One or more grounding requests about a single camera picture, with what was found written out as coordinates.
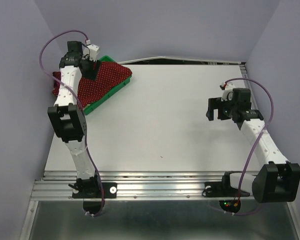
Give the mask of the red polka dot skirt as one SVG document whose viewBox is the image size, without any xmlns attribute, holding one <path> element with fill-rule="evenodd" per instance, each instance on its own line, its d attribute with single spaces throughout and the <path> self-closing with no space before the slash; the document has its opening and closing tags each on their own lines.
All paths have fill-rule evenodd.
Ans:
<svg viewBox="0 0 300 240">
<path fill-rule="evenodd" d="M 62 107 L 79 101 L 85 108 L 131 77 L 132 71 L 116 62 L 102 61 L 95 80 L 83 77 L 79 67 L 75 66 L 65 66 L 53 76 L 65 83 L 65 86 L 58 84 L 52 91 L 57 96 L 55 104 Z"/>
</svg>

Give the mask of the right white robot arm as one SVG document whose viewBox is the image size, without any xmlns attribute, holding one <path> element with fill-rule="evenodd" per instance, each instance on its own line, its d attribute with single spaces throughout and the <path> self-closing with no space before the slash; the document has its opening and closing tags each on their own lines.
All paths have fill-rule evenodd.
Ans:
<svg viewBox="0 0 300 240">
<path fill-rule="evenodd" d="M 226 171 L 222 180 L 208 189 L 207 197 L 247 197 L 258 203 L 293 202 L 300 183 L 300 165 L 291 163 L 279 150 L 261 112 L 252 109 L 248 88 L 226 87 L 221 97 L 209 98 L 206 117 L 232 120 L 253 149 L 260 170 L 256 175 Z"/>
</svg>

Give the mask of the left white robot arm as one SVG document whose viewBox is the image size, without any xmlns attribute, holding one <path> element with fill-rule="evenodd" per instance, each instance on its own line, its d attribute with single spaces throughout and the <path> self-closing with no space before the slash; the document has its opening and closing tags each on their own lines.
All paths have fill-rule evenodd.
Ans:
<svg viewBox="0 0 300 240">
<path fill-rule="evenodd" d="M 75 199 L 103 196 L 99 174 L 88 150 L 84 107 L 78 98 L 82 75 L 90 73 L 93 66 L 89 56 L 84 54 L 83 44 L 69 41 L 67 53 L 59 63 L 57 99 L 47 110 L 54 132 L 65 143 L 76 168 L 76 181 L 70 185 Z"/>
</svg>

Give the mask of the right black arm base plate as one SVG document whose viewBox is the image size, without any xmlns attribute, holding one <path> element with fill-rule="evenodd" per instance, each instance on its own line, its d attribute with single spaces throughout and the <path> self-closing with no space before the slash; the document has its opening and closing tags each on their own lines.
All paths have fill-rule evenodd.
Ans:
<svg viewBox="0 0 300 240">
<path fill-rule="evenodd" d="M 238 187 L 223 184 L 221 181 L 206 181 L 202 196 L 207 198 L 234 198 L 239 196 Z"/>
</svg>

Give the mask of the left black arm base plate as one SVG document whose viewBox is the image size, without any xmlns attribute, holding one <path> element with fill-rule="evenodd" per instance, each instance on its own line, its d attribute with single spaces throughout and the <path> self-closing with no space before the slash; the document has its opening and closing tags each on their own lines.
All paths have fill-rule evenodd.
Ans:
<svg viewBox="0 0 300 240">
<path fill-rule="evenodd" d="M 104 198 L 115 199 L 117 197 L 118 185 L 116 182 L 103 182 L 102 183 Z M 101 199 L 102 193 L 98 186 L 85 187 L 79 191 L 77 189 L 72 190 L 73 199 Z"/>
</svg>

